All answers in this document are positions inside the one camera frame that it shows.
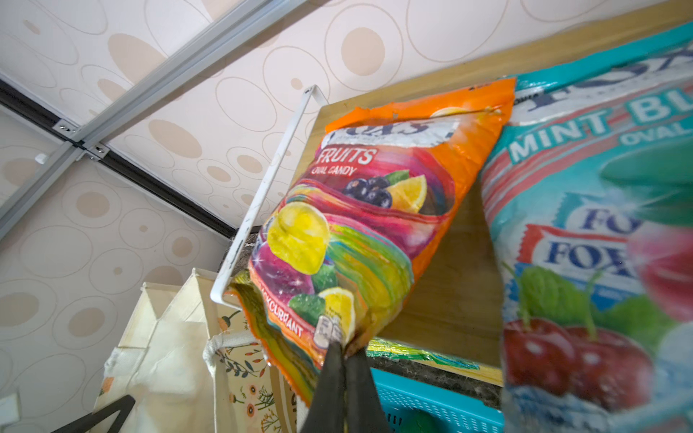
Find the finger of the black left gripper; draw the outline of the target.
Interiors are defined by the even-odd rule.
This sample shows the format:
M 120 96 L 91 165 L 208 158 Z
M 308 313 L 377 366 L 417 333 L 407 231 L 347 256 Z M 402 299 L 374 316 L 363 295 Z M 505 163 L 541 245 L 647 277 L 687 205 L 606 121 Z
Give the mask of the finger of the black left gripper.
M 112 421 L 108 433 L 119 433 L 134 407 L 135 398 L 132 395 L 125 395 L 98 411 L 54 430 L 53 433 L 87 433 L 113 415 L 115 415 L 115 420 Z

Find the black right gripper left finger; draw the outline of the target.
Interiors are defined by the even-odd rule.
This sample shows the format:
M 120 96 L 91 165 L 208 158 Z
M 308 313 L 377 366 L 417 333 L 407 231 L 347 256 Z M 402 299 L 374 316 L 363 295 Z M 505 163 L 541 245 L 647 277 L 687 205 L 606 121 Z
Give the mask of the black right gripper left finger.
M 331 342 L 301 433 L 342 433 L 345 427 L 345 391 L 342 346 Z

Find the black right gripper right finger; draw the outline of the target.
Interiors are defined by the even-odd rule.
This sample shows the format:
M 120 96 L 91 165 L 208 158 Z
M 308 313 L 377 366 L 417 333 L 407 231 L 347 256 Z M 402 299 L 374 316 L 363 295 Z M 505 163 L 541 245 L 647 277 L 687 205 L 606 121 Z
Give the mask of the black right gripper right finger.
M 346 427 L 349 433 L 387 433 L 392 429 L 384 414 L 375 381 L 362 348 L 345 362 Z

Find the cream canvas grocery bag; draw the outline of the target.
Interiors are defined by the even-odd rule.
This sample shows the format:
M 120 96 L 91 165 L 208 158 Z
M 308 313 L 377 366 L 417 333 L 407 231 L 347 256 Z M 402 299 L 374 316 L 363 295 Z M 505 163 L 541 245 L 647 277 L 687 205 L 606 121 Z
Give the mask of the cream canvas grocery bag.
M 214 272 L 147 281 L 104 366 L 95 407 L 130 395 L 124 432 L 296 432 L 303 404 L 266 359 L 239 305 L 210 298 Z

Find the orange fruits candy bag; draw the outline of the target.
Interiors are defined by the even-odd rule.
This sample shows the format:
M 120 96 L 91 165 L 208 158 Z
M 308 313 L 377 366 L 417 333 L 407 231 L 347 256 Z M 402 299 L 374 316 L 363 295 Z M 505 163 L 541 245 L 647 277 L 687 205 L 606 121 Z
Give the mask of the orange fruits candy bag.
M 356 108 L 327 126 L 228 290 L 310 402 L 328 346 L 353 355 L 401 312 L 509 121 L 515 82 Z

